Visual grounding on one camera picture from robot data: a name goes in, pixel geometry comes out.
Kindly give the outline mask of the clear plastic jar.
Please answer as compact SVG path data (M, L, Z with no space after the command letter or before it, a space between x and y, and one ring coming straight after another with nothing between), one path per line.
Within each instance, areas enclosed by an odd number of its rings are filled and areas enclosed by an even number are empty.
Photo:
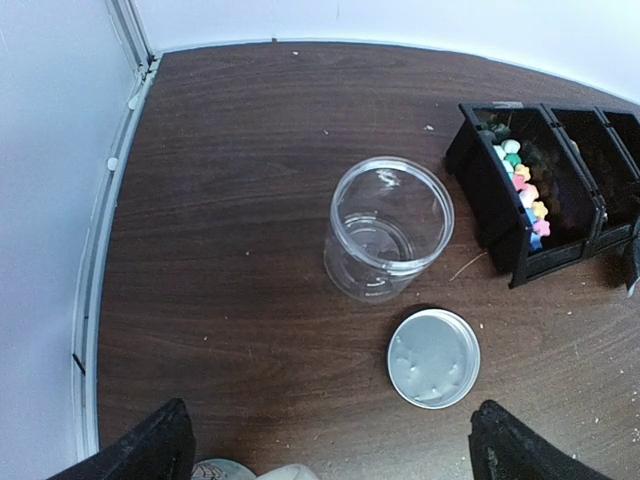
M451 196L430 170L394 156L361 161L332 195L327 275L356 300L387 301L438 259L454 223Z

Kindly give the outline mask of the silver metal scoop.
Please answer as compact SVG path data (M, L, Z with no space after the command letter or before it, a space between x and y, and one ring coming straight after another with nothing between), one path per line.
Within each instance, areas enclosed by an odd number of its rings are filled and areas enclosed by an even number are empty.
M638 238L635 238L626 245L622 260L627 297L630 298L633 296L636 285L640 279L640 245Z

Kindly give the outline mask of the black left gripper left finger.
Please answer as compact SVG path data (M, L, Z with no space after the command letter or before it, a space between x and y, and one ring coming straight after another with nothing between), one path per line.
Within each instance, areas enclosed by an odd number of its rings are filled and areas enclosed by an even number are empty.
M189 479L196 440L186 404L173 398L114 444L56 479Z

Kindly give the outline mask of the silver metal jar lid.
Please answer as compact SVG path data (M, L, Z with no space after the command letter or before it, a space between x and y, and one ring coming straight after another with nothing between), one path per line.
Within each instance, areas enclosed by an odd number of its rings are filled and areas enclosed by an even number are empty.
M427 410L448 408L473 388L481 351L471 326L444 309L418 310L391 336L387 371L395 391Z

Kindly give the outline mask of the black three-compartment candy tray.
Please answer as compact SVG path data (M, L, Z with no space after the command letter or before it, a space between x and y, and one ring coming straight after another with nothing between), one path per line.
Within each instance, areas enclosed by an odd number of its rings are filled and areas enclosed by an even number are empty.
M597 106L462 104L445 155L494 267L518 287L639 239L639 117Z

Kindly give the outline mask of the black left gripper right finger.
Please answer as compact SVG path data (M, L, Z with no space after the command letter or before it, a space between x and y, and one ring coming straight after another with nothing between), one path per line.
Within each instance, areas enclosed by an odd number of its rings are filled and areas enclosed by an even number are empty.
M471 417L468 437L475 479L603 479L569 457L493 400Z

